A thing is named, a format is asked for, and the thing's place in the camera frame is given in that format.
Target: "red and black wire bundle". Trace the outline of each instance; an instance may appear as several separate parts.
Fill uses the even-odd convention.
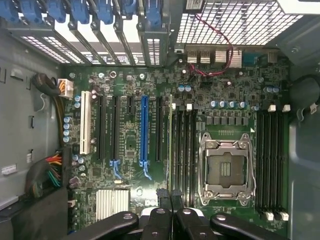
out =
[[[200,71],[199,69],[197,69],[194,65],[190,65],[190,71],[194,71],[202,76],[206,76],[206,77],[213,77],[213,76],[217,76],[217,75],[221,75],[223,74],[229,67],[232,61],[232,58],[234,56],[234,46],[231,44],[231,42],[229,41],[229,39],[227,38],[226,35],[224,35],[220,30],[216,29],[215,27],[211,26],[209,23],[207,23],[205,20],[202,20],[200,16],[198,16],[197,14],[194,15],[194,17],[200,21],[201,23],[203,23],[204,25],[208,26],[208,28],[210,28],[211,30],[213,30],[214,32],[216,32],[217,34],[221,35],[226,42],[228,43],[228,48],[227,48],[227,52],[229,54],[229,57],[227,57],[227,63],[225,65],[225,67],[221,70],[221,71],[217,71],[217,72],[203,72]]]

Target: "motherboard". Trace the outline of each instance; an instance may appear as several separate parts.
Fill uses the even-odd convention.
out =
[[[72,229],[140,215],[168,189],[207,218],[226,212],[286,236],[289,61],[251,62],[217,76],[183,62],[66,67]]]

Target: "circuit board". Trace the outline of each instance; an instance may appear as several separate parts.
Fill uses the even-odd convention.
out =
[[[209,66],[200,68],[214,71]],[[128,204],[128,210],[139,215],[144,208],[158,205],[156,191],[164,188],[181,190],[185,205],[200,209],[208,218],[226,212],[287,235],[286,221],[261,218],[255,197],[245,205],[224,199],[204,204],[199,197],[198,180],[199,146],[204,135],[231,141],[246,134],[252,145],[252,168],[256,175],[257,112],[267,111],[270,105],[282,109],[287,104],[286,58],[279,57],[277,63],[263,65],[256,60],[214,77],[192,74],[183,63],[168,69],[72,66],[66,67],[64,77],[73,81],[74,96],[80,99],[82,91],[88,91],[92,98],[89,154],[79,156],[82,108],[74,99],[67,101],[65,107],[65,116],[72,118],[67,144],[72,146],[76,159],[82,157],[81,162],[72,163],[72,176],[77,177],[71,190],[76,200],[74,230],[106,217],[97,199],[104,194],[115,201],[118,195],[127,198],[124,204]],[[287,128],[284,121],[283,156],[288,154]],[[284,157],[281,175],[284,208],[287,164]],[[224,166],[228,174],[228,165]]]

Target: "mesh grille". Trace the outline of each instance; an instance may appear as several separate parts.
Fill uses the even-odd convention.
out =
[[[151,65],[160,65],[160,39],[147,39]]]
[[[65,58],[63,58],[62,56],[60,56],[58,53],[56,53],[55,51],[51,50],[49,47],[47,47],[46,45],[44,45],[42,42],[38,41],[36,38],[34,38],[33,36],[22,36],[22,39],[26,40],[28,43],[32,44],[33,46],[35,46],[36,48],[40,49],[41,51],[43,51],[44,53],[48,54],[49,56],[53,57],[54,59],[56,59],[57,61],[59,61],[62,64],[69,64],[70,62],[68,60],[66,60]]]
[[[233,45],[265,45],[302,17],[284,14],[276,1],[265,0],[208,0],[200,16],[222,31]],[[187,13],[182,15],[177,42],[227,44],[223,37]]]
[[[75,63],[77,63],[77,64],[84,63],[79,57],[77,57],[72,51],[70,51],[67,47],[65,47],[61,42],[59,42],[53,36],[45,36],[45,37],[43,37],[43,39],[46,40],[49,44],[51,44],[53,47],[55,47],[57,50],[64,53],[66,56],[68,56]]]

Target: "cpu socket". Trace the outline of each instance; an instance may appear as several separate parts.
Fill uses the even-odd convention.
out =
[[[248,134],[239,140],[215,140],[205,132],[200,140],[198,193],[210,200],[238,200],[246,206],[255,195],[253,147]]]

